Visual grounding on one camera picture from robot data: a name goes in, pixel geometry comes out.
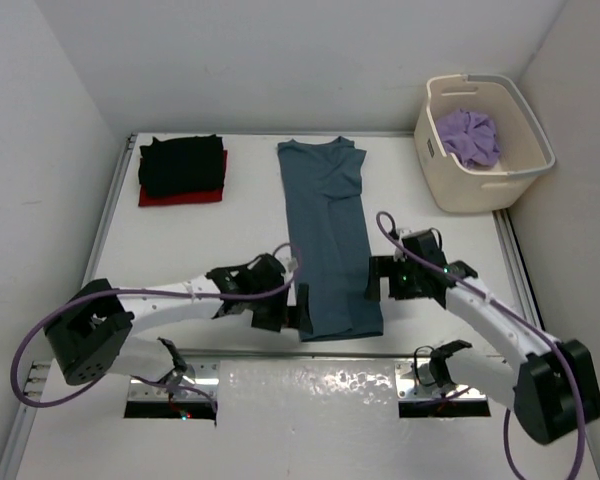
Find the black t-shirt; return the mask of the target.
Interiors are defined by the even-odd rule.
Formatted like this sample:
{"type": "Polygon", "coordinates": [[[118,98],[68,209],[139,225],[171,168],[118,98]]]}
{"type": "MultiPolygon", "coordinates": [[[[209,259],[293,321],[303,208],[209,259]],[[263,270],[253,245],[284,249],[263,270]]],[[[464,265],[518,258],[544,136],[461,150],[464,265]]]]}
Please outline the black t-shirt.
{"type": "Polygon", "coordinates": [[[210,192],[224,186],[223,138],[217,135],[152,138],[140,146],[138,178],[153,198],[210,192]]]}

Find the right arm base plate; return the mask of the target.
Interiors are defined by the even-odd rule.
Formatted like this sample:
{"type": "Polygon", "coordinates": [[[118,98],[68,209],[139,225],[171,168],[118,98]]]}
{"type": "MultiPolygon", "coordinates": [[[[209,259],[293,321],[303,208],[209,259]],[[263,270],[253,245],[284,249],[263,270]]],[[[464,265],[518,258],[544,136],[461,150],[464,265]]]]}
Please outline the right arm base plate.
{"type": "Polygon", "coordinates": [[[486,400],[475,388],[463,384],[438,387],[428,371],[429,357],[406,357],[394,363],[394,383],[399,401],[430,402],[438,399],[469,401],[486,400]]]}

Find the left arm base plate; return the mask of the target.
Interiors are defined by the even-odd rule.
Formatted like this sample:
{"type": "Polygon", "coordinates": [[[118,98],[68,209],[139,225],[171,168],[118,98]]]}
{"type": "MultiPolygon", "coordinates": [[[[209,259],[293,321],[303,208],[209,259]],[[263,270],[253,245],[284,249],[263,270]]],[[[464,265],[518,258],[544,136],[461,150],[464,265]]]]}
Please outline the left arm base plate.
{"type": "Polygon", "coordinates": [[[215,400],[220,381],[220,363],[193,358],[184,374],[146,383],[132,378],[127,399],[130,401],[166,402],[172,394],[177,401],[215,400]]]}

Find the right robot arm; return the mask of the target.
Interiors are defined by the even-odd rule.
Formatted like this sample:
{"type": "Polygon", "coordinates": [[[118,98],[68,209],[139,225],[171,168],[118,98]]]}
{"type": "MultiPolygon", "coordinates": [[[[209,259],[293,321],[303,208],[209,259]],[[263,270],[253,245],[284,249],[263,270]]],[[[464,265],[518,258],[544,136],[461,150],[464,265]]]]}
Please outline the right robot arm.
{"type": "Polygon", "coordinates": [[[396,251],[370,258],[366,298],[380,301],[380,281],[387,279],[390,298],[436,301],[497,353],[489,358],[465,340],[433,348],[426,363],[412,363],[416,405],[426,407],[435,396],[447,399],[466,385],[511,410],[541,445],[600,418],[600,390],[584,344],[534,331],[491,294],[472,267],[447,261],[434,230],[386,236],[396,251]]]}

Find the red t-shirt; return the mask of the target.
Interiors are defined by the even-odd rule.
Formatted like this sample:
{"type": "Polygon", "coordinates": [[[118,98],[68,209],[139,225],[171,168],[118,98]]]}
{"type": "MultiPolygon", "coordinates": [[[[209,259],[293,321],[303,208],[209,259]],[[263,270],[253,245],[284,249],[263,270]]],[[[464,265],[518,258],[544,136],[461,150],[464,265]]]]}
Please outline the red t-shirt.
{"type": "Polygon", "coordinates": [[[142,157],[138,169],[140,207],[212,204],[223,200],[228,152],[202,156],[142,157]]]}

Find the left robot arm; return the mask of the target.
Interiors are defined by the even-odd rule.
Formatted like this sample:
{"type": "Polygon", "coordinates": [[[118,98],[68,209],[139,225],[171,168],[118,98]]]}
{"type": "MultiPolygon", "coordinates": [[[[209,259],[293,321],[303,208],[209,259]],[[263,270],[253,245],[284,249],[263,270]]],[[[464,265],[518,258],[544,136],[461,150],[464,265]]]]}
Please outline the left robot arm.
{"type": "Polygon", "coordinates": [[[69,385],[107,373],[162,383],[188,366],[173,341],[140,339],[145,330],[248,311],[256,329],[312,333],[309,287],[298,281],[299,269],[298,258],[265,253],[162,287],[122,289],[96,279],[52,315],[44,334],[69,385]]]}

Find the blue-grey t-shirt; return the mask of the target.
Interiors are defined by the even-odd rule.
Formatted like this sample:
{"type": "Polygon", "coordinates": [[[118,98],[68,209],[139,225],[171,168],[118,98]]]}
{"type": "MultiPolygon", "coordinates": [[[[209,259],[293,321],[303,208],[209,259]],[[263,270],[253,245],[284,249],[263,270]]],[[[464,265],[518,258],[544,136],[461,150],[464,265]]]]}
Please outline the blue-grey t-shirt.
{"type": "Polygon", "coordinates": [[[378,303],[365,298],[371,249],[363,211],[366,151],[344,137],[324,144],[277,146],[289,239],[301,257],[298,280],[309,286],[311,333],[304,342],[377,337],[378,303]]]}

